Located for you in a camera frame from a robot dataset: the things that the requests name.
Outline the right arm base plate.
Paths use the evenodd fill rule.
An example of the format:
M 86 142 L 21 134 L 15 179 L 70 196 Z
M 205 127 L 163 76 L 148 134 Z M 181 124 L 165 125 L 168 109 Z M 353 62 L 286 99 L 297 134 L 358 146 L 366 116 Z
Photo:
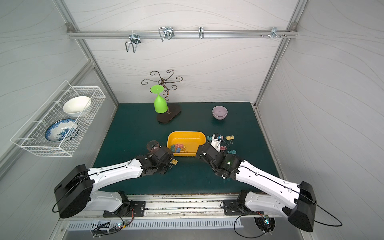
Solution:
M 220 207 L 224 210 L 225 216 L 240 216 L 240 215 L 256 215 L 262 216 L 265 214 L 263 211 L 251 211 L 245 205 L 238 205 L 236 200 L 223 200 Z

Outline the metal bracket hook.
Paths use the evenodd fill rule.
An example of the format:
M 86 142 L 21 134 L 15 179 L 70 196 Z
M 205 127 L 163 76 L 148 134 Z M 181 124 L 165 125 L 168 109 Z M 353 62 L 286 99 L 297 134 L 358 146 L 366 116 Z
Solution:
M 268 34 L 260 34 L 260 36 L 269 39 L 283 39 L 287 37 L 286 34 L 279 33 L 276 27 L 273 27 Z

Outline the metal loop hook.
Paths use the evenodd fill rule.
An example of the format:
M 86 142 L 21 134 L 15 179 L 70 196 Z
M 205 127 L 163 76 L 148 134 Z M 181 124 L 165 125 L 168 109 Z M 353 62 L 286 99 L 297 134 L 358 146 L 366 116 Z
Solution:
M 174 29 L 172 27 L 160 27 L 158 32 L 162 42 L 165 39 L 171 40 L 175 36 Z

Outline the blue patterned ceramic plate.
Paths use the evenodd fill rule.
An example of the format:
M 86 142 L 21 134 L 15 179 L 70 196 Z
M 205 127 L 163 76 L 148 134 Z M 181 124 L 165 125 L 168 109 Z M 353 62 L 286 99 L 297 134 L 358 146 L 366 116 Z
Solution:
M 74 137 L 78 132 L 78 123 L 75 119 L 62 119 L 49 126 L 45 138 L 51 142 L 61 142 Z

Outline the yellow binder clip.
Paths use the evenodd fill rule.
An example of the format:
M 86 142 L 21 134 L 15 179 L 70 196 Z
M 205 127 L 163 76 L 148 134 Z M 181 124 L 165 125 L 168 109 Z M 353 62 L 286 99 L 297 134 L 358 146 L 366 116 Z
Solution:
M 226 140 L 232 145 L 234 143 L 234 136 L 226 136 Z
M 169 165 L 169 169 L 172 169 L 172 167 L 175 166 L 177 163 L 178 163 L 178 161 L 176 159 L 171 160 L 170 165 Z

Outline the dark metal cup stand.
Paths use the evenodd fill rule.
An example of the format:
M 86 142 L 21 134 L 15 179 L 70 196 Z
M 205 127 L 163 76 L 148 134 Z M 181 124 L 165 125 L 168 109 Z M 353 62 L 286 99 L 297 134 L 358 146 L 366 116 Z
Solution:
M 161 85 L 164 87 L 164 91 L 160 96 L 162 96 L 168 105 L 168 110 L 167 112 L 163 114 L 158 114 L 156 111 L 157 115 L 157 121 L 161 124 L 167 124 L 174 118 L 176 118 L 182 111 L 181 106 L 179 104 L 175 103 L 169 103 L 169 95 L 171 91 L 175 91 L 178 87 L 176 83 L 179 83 L 183 80 L 183 77 L 177 76 L 175 80 L 170 80 L 170 78 L 174 75 L 175 71 L 174 70 L 167 70 L 166 71 L 169 76 L 167 78 L 163 78 L 160 74 L 159 71 L 151 71 L 150 76 L 155 76 L 158 75 L 159 80 L 150 80 L 150 79 L 144 79 L 141 81 L 141 85 L 146 86 L 150 82 L 156 83 L 156 85 Z

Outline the metal double hook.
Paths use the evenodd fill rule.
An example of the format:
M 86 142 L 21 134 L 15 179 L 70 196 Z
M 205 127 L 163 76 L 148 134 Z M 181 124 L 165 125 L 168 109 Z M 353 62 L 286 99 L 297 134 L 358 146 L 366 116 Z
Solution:
M 141 37 L 135 33 L 129 35 L 129 40 L 125 42 L 126 52 L 129 52 L 132 49 L 133 53 L 136 52 L 138 44 L 141 43 Z

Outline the small metal hook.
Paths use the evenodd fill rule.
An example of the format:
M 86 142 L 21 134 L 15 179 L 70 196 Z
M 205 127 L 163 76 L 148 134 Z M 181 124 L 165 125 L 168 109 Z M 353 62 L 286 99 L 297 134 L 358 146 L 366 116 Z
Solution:
M 198 28 L 198 36 L 199 36 L 199 39 L 204 38 L 204 28 L 203 27 Z

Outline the white ceramic bowl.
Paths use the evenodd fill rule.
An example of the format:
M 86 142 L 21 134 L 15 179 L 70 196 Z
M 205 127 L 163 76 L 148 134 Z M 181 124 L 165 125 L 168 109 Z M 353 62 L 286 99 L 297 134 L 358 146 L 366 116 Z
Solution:
M 64 106 L 63 111 L 74 118 L 85 116 L 91 110 L 92 100 L 87 96 L 79 96 L 68 100 Z

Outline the yellow plastic storage box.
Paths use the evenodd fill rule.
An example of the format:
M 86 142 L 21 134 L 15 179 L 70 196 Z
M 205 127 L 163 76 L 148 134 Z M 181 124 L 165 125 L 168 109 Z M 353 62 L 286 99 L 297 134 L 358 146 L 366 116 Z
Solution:
M 175 157 L 195 157 L 198 147 L 205 142 L 202 132 L 175 131 L 168 136 L 167 148 Z

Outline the lilac ceramic bowl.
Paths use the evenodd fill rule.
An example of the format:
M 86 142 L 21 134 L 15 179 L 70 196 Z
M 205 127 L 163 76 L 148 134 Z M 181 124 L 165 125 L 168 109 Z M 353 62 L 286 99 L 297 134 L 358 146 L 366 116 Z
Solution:
M 212 109 L 213 117 L 217 120 L 223 120 L 228 115 L 228 110 L 223 106 L 215 106 Z

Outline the green plastic goblet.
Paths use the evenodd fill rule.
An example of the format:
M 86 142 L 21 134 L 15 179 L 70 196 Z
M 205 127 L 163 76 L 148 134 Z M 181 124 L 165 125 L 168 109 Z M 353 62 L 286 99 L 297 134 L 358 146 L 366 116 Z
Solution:
M 163 114 L 163 113 L 167 112 L 167 110 L 168 110 L 167 102 L 162 96 L 160 96 L 160 94 L 162 94 L 164 91 L 164 87 L 161 85 L 152 86 L 150 88 L 150 91 L 153 94 L 157 95 L 155 98 L 155 101 L 154 101 L 155 111 L 158 114 Z

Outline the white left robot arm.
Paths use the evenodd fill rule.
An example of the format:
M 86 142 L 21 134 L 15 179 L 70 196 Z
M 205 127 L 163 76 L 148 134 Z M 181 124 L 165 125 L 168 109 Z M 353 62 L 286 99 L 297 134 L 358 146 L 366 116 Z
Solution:
M 165 174 L 174 155 L 166 147 L 158 147 L 153 153 L 140 155 L 124 163 L 90 168 L 74 167 L 55 187 L 54 213 L 67 219 L 82 211 L 104 211 L 107 217 L 126 217 L 133 208 L 123 191 L 103 192 L 109 185 L 144 176 Z

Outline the small brown glass cup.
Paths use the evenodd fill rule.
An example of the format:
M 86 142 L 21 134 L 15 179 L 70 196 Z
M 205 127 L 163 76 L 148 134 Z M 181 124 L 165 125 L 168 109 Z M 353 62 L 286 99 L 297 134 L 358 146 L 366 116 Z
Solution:
M 158 141 L 153 140 L 147 143 L 147 150 L 152 154 L 155 153 L 159 148 L 160 144 Z

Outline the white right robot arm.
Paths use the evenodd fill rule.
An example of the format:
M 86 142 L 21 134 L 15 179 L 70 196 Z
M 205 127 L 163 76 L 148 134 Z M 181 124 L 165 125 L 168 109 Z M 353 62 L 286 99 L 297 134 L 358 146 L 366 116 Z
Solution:
M 211 144 L 200 145 L 196 157 L 209 164 L 217 176 L 248 184 L 268 194 L 264 198 L 243 191 L 237 199 L 240 212 L 275 213 L 286 217 L 296 228 L 313 232 L 317 200 L 311 184 L 277 178 L 234 154 L 217 151 Z

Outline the aluminium cross rail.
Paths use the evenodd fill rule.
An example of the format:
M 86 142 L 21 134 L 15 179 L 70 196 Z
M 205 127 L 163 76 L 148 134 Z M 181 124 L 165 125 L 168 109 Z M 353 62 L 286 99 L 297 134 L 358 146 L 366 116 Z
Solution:
M 268 34 L 270 30 L 206 30 L 204 29 L 203 39 L 269 39 L 262 38 L 260 34 Z M 297 31 L 278 30 L 281 34 L 286 34 L 286 38 L 296 38 Z M 141 37 L 141 40 L 160 39 L 158 31 L 78 31 L 68 33 L 71 39 L 128 39 L 131 33 Z M 199 39 L 198 30 L 180 31 L 174 30 L 175 36 L 172 39 Z

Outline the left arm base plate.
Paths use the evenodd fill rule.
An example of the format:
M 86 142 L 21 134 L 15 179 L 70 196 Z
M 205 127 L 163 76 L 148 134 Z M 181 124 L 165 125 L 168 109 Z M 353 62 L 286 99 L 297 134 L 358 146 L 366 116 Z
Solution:
M 145 201 L 130 201 L 123 203 L 116 211 L 104 211 L 104 218 L 139 218 L 145 214 L 146 202 Z

